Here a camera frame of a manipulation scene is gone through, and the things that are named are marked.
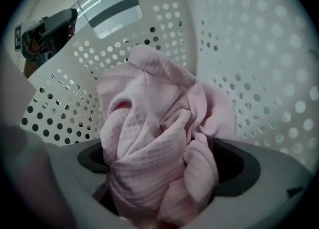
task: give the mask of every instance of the crumpled towel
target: crumpled towel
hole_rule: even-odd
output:
[[[218,184],[207,137],[235,137],[229,96],[196,83],[185,67],[145,45],[106,70],[97,90],[103,156],[120,216],[135,225],[191,221]]]

